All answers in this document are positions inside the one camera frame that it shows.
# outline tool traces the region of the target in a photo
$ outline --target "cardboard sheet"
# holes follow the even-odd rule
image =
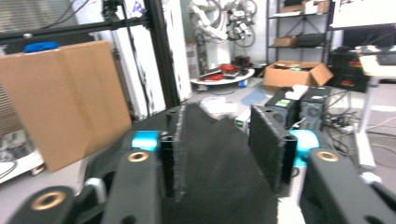
[[[105,41],[8,55],[0,59],[0,82],[52,172],[131,128]]]

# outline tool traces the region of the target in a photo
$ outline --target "white desk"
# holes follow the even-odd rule
[[[396,66],[379,65],[375,55],[361,56],[360,59],[364,74],[370,77],[370,81],[367,84],[361,122],[355,124],[355,141],[358,147],[361,168],[372,170],[375,168],[375,161],[366,132],[372,101],[381,79],[396,78]]]

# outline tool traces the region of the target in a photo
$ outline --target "floor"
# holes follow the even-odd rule
[[[374,174],[381,177],[384,185],[396,193],[396,100],[393,98],[393,93],[396,90],[396,85],[382,84],[378,88],[376,97],[374,99],[374,106],[372,116],[370,117],[370,124],[381,124],[380,127],[374,127],[373,132],[387,133],[383,134],[369,134],[372,143],[372,149],[377,164]],[[201,92],[194,91],[192,97],[184,104],[201,102],[207,97],[225,97],[220,100],[228,102],[229,105],[217,110],[228,110],[228,116],[236,117],[249,108],[251,104],[264,104],[274,93],[273,89],[265,88],[262,85],[262,79],[252,78],[247,88],[240,89],[236,85],[225,85],[212,87],[209,91]],[[351,100],[348,98],[340,100],[331,110],[333,113],[342,112],[344,108],[348,107],[348,103],[352,111],[359,112],[363,105],[363,93],[352,92]],[[214,114],[214,117],[220,117],[220,114]],[[356,154],[354,140],[352,135],[338,136],[339,140],[347,144],[347,153],[350,155]],[[5,223],[6,220],[14,213],[14,211],[21,205],[21,203],[34,192],[37,192],[48,186],[70,186],[75,192],[81,188],[81,175],[84,170],[85,161],[78,161],[61,171],[50,173],[44,171],[37,176],[31,176],[29,173],[17,176],[11,180],[0,185],[0,223]]]

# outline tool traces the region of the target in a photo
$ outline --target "computer tower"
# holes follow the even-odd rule
[[[265,104],[265,107],[271,108],[275,114],[274,119],[283,127],[289,129],[298,121],[299,101],[286,98],[286,92],[292,91],[292,88],[282,88]]]
[[[250,110],[245,110],[235,118],[235,126],[244,133],[248,134],[250,125]]]
[[[301,99],[300,129],[321,130],[326,116],[330,87],[310,87]]]

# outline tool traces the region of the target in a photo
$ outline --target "metal pole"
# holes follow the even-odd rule
[[[172,52],[169,47],[163,6],[160,0],[145,0],[149,19],[150,34],[154,47],[155,58],[163,87],[163,98],[166,108],[180,105],[173,66]]]

